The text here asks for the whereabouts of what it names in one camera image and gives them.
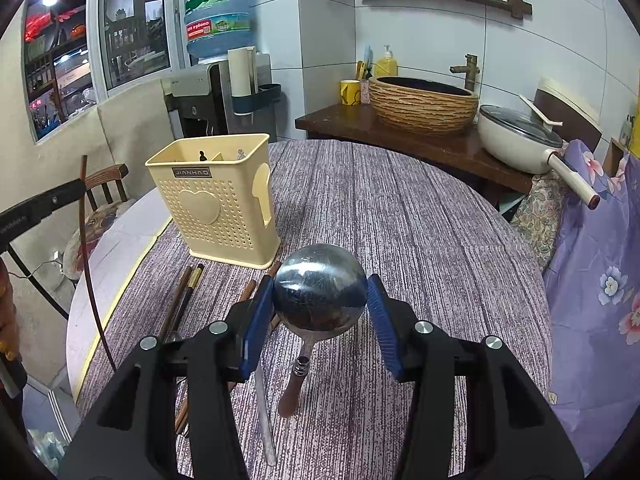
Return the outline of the small steel spoon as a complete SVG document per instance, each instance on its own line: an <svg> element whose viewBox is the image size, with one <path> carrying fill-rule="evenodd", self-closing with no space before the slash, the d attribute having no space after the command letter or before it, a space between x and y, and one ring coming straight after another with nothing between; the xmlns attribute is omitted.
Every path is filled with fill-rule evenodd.
<svg viewBox="0 0 640 480"><path fill-rule="evenodd" d="M262 366L260 364L257 365L255 370L255 388L258 419L260 431L262 432L262 445L264 446L265 459L269 467L274 467L277 465L277 452L273 441L269 411L267 408L264 372L262 371Z"/></svg>

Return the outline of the steel ladle wooden handle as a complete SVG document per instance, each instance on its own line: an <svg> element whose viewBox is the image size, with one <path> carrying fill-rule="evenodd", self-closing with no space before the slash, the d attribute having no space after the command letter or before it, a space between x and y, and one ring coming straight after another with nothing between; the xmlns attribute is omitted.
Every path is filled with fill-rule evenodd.
<svg viewBox="0 0 640 480"><path fill-rule="evenodd" d="M356 325L367 304L363 267L346 249L314 244L293 252L277 270L274 312L302 340L278 413L294 415L308 375L314 345L336 338Z"/></svg>

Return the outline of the wooden chair with cushion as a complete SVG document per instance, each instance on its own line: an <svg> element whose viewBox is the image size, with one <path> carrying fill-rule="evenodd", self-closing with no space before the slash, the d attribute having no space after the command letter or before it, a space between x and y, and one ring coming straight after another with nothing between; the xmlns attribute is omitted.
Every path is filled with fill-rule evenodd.
<svg viewBox="0 0 640 480"><path fill-rule="evenodd" d="M85 216L87 254L91 255L103 235L111 229L135 202L128 196L124 180L129 174L125 164L116 164L90 174L86 192L90 210ZM77 229L63 252L62 274L77 285L84 272L84 255L80 247L80 229Z"/></svg>

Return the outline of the brown wooden chopstick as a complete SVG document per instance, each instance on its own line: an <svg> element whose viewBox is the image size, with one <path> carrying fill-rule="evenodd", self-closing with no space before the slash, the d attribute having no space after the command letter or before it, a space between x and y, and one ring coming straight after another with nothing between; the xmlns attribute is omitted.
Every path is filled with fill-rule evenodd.
<svg viewBox="0 0 640 480"><path fill-rule="evenodd" d="M160 329L160 334L158 335L158 340L160 342L163 342L166 338L166 336L169 334L169 330L171 328L171 323L172 323L172 319L174 318L175 312L178 308L180 299L182 297L182 294L184 292L184 290L186 289L186 284L188 284L190 275L192 272L192 266L187 266L186 270L184 270L182 277L180 278L180 282L178 284L178 287L176 289L176 293L174 295L174 298L172 298L169 309L167 311L167 314L165 316L162 328Z"/></svg>
<svg viewBox="0 0 640 480"><path fill-rule="evenodd" d="M276 275L277 275L278 271L280 270L280 266L282 266L282 263L280 263L280 261L275 261L273 263L273 265L270 266L269 270L267 271L267 275L269 275L270 278L275 280L276 279ZM267 339L270 338L271 334L278 327L279 324L280 324L280 316L277 314L277 312L273 312L273 315L272 315L271 320L270 320L268 332L266 333L266 338Z"/></svg>
<svg viewBox="0 0 640 480"><path fill-rule="evenodd" d="M252 293L256 288L256 281L249 280L246 286L244 287L242 294L240 296L241 301L245 301L250 299ZM180 410L178 411L178 416L175 421L175 434L182 434L186 429L186 424L188 423L188 415L189 415L189 407L188 400L184 400L180 406Z"/></svg>

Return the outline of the black chopstick gold band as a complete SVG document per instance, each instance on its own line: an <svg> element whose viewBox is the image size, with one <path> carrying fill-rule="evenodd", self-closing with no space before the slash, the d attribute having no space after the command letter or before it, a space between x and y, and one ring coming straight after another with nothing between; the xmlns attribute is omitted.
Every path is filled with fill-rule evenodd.
<svg viewBox="0 0 640 480"><path fill-rule="evenodd" d="M186 282L186 288L182 294L181 300L178 304L178 309L174 315L174 318L171 321L169 326L169 334L166 338L167 342L173 342L180 338L178 328L182 321L184 312L186 312L186 307L188 306L191 297L193 296L194 289L198 286L198 281L200 280L202 273L204 270L204 264L200 263L190 274L190 278Z"/></svg>

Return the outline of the purple floral cloth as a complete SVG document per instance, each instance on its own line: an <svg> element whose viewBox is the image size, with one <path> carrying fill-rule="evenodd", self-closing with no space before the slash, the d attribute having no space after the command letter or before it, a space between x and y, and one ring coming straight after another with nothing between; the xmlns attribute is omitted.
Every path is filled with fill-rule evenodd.
<svg viewBox="0 0 640 480"><path fill-rule="evenodd" d="M639 406L639 162L607 174L582 141L564 159L599 194L596 209L553 171L511 221L537 258L552 333L548 400L585 471L611 452Z"/></svg>

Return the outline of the purple striped tablecloth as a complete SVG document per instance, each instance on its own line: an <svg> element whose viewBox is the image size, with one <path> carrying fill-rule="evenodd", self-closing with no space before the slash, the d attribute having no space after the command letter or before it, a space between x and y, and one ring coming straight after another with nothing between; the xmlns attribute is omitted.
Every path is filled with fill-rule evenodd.
<svg viewBox="0 0 640 480"><path fill-rule="evenodd" d="M480 194L426 162L362 144L290 141L270 146L280 254L317 243L351 252L390 296L447 334L501 337L538 388L551 377L549 307L528 244ZM156 191L107 231L91 274L106 343L73 307L67 363L87 414L114 365L158 332L193 259ZM270 417L277 463L265 461L255 387L232 393L242 451L254 479L389 479L412 388L387 373L368 318L314 347L296 413Z"/></svg>

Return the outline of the cream plastic utensil holder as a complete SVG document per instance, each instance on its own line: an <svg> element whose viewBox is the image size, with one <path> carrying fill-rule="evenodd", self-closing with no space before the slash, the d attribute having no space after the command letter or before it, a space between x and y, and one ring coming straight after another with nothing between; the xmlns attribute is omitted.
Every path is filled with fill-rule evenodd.
<svg viewBox="0 0 640 480"><path fill-rule="evenodd" d="M193 257L265 270L280 237L267 133L180 139L145 162Z"/></svg>

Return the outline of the window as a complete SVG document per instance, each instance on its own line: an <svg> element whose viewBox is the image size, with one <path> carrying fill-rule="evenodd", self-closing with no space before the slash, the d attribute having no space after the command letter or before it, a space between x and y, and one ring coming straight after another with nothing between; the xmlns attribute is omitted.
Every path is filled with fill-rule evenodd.
<svg viewBox="0 0 640 480"><path fill-rule="evenodd" d="M186 65L180 0L25 0L23 80L32 136Z"/></svg>

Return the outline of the cream frying pan with lid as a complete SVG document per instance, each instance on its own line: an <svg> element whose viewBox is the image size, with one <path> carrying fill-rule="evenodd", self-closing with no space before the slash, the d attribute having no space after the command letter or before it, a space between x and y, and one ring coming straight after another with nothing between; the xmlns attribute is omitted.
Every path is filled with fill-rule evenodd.
<svg viewBox="0 0 640 480"><path fill-rule="evenodd" d="M520 100L537 116L536 120L503 106L483 104L478 108L477 130L483 148L500 162L526 174L554 170L589 209L596 209L599 194L565 161L563 140L553 131L554 126L563 123L549 119L525 96Z"/></svg>

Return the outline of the blue water bottle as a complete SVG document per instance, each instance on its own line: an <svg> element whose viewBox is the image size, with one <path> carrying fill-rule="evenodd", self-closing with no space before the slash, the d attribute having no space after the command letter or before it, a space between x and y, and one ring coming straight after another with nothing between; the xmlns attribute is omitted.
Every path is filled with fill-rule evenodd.
<svg viewBox="0 0 640 480"><path fill-rule="evenodd" d="M255 44L254 0L184 0L186 50L214 58Z"/></svg>

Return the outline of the woven basket sink basin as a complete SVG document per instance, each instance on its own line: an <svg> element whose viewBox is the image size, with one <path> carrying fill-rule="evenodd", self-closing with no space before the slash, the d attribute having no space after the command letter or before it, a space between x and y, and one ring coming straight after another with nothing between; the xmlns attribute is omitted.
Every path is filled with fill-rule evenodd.
<svg viewBox="0 0 640 480"><path fill-rule="evenodd" d="M462 133L478 109L478 95L473 91L418 78L372 78L369 92L381 122L424 136Z"/></svg>

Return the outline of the yellow mug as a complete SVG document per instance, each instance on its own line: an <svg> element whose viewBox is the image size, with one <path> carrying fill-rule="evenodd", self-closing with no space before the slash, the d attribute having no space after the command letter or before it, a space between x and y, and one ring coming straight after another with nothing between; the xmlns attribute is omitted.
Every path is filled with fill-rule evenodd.
<svg viewBox="0 0 640 480"><path fill-rule="evenodd" d="M341 103L345 106L356 106L361 102L361 84L358 79L343 79L340 81Z"/></svg>

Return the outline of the brass faucet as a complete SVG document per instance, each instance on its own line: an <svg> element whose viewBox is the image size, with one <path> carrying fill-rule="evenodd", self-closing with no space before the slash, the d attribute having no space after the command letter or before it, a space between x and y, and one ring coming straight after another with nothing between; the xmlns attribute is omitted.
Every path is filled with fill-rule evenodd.
<svg viewBox="0 0 640 480"><path fill-rule="evenodd" d="M478 57L475 54L465 55L465 64L450 66L449 71L452 74L463 74L465 90L468 90L469 92L475 91L477 78L480 74L480 69L478 68Z"/></svg>

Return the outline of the yellow soap dispenser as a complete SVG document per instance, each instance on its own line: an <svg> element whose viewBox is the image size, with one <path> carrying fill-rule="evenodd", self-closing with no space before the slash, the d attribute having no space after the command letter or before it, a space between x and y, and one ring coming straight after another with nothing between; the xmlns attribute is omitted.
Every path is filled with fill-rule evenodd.
<svg viewBox="0 0 640 480"><path fill-rule="evenodd" d="M384 46L382 58L374 63L374 76L375 78L398 76L398 63L388 44Z"/></svg>

